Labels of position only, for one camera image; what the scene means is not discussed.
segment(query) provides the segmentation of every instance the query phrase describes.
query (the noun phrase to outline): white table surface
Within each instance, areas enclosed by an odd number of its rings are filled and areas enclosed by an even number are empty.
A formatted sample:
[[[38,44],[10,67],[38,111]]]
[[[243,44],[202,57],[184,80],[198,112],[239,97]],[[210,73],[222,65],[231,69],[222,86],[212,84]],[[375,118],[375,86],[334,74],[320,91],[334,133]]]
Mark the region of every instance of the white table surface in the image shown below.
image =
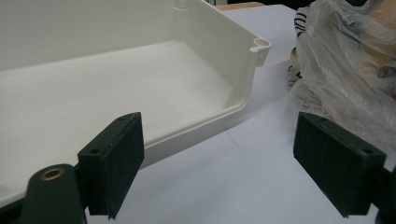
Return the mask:
[[[293,158],[287,70],[295,12],[267,6],[225,13],[273,43],[256,70],[247,106],[175,140],[172,144],[184,150],[140,170],[118,218],[109,222],[374,223],[373,206],[366,217],[342,218]],[[201,142],[183,148],[194,141]],[[108,223],[106,217],[88,222]]]

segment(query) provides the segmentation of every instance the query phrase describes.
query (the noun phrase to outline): mounting hole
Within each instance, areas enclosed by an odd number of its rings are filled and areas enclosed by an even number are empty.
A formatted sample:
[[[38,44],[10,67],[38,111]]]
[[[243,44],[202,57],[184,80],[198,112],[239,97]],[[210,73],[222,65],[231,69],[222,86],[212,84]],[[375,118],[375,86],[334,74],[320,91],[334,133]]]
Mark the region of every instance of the mounting hole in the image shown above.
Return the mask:
[[[363,148],[361,151],[363,151],[366,154],[373,154],[374,153],[370,148]]]
[[[53,179],[56,179],[56,178],[58,178],[59,176],[61,176],[63,174],[64,174],[64,169],[62,169],[62,168],[53,168],[53,169],[50,169],[50,170],[44,172],[40,176],[40,178],[42,180],[53,180]]]
[[[90,153],[92,154],[92,155],[96,155],[96,154],[98,154],[100,152],[100,149],[99,148],[94,148],[94,149],[91,149],[91,151],[90,151]]]

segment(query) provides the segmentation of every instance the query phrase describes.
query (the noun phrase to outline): black object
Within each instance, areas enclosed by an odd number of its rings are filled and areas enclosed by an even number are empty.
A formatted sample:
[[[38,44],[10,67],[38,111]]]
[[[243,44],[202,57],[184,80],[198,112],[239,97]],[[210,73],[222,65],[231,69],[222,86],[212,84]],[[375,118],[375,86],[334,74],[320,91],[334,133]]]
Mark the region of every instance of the black object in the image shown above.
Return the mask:
[[[114,120],[78,153],[91,215],[115,218],[144,159],[140,114]]]
[[[308,7],[315,0],[257,0],[265,5],[281,4],[287,7],[298,9],[299,7]],[[367,0],[346,0],[354,7],[363,6]],[[228,4],[251,2],[251,0],[228,0]]]
[[[86,223],[73,166],[50,166],[30,178],[21,223]]]
[[[91,215],[115,218],[143,159],[140,113],[119,117],[78,153],[75,167],[58,164],[34,174],[26,197],[2,208],[0,220],[13,223],[21,211],[21,224],[81,224],[87,206]]]
[[[330,120],[300,113],[293,151],[343,217],[367,215],[373,203],[382,223],[396,223],[396,170],[383,168],[381,150]]]

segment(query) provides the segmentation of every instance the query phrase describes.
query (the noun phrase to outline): plastic wrap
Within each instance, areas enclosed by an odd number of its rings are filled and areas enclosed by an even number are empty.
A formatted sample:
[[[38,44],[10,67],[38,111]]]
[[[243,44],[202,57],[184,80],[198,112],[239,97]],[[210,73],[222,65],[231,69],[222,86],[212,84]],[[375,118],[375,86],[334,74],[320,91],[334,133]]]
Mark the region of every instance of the plastic wrap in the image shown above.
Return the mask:
[[[300,73],[296,65],[289,73],[296,119],[304,111],[337,122],[386,152],[389,169],[396,164],[395,8],[394,0],[369,0],[362,7],[317,0],[300,8]]]

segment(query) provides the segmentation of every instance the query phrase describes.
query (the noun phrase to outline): white plastic tray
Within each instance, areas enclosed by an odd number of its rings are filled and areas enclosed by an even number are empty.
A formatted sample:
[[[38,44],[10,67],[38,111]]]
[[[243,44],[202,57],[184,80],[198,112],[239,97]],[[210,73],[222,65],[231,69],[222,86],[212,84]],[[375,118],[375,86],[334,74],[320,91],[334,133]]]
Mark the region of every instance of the white plastic tray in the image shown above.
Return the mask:
[[[150,149],[241,109],[270,46],[201,0],[0,0],[0,207],[119,116]]]

